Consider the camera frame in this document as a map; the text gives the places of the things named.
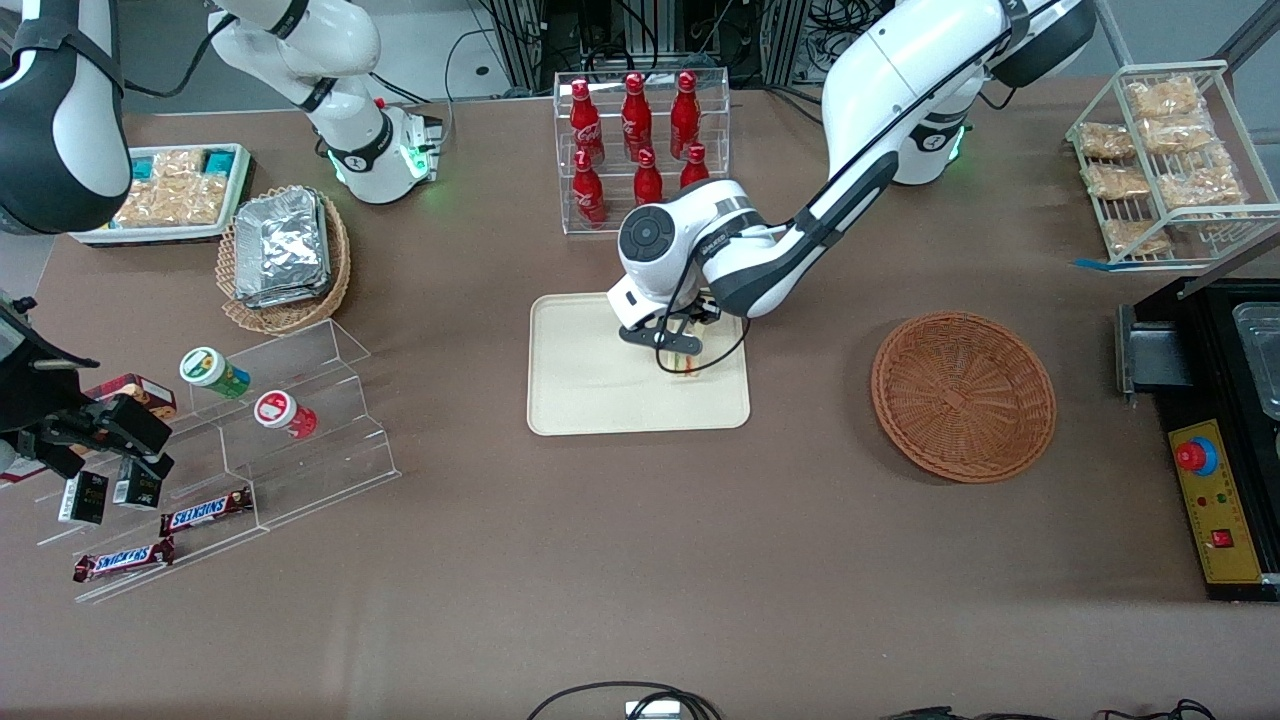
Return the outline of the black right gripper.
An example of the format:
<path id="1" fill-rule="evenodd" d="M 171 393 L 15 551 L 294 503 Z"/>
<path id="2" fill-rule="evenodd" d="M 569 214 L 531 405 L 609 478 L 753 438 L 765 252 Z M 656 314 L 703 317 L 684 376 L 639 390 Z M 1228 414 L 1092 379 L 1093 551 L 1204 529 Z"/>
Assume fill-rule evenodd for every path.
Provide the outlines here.
<path id="1" fill-rule="evenodd" d="M 148 478 L 163 483 L 175 465 L 169 454 L 159 455 L 170 437 L 172 428 L 163 419 L 127 395 L 113 395 L 78 407 L 38 411 L 29 420 L 3 428 L 3 439 L 19 455 L 40 456 L 50 471 L 64 479 L 81 473 L 90 448 L 141 455 L 122 457 L 119 480 Z"/>

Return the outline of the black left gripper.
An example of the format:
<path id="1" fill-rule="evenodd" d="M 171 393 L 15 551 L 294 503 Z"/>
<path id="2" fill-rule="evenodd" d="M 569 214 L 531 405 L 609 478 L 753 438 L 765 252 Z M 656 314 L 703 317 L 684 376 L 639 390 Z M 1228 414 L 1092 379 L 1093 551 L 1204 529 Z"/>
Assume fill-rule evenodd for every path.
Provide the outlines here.
<path id="1" fill-rule="evenodd" d="M 714 300 L 695 299 L 678 310 L 660 309 L 636 328 L 621 327 L 618 337 L 628 345 L 690 356 L 691 351 L 707 350 L 707 333 L 722 315 Z"/>

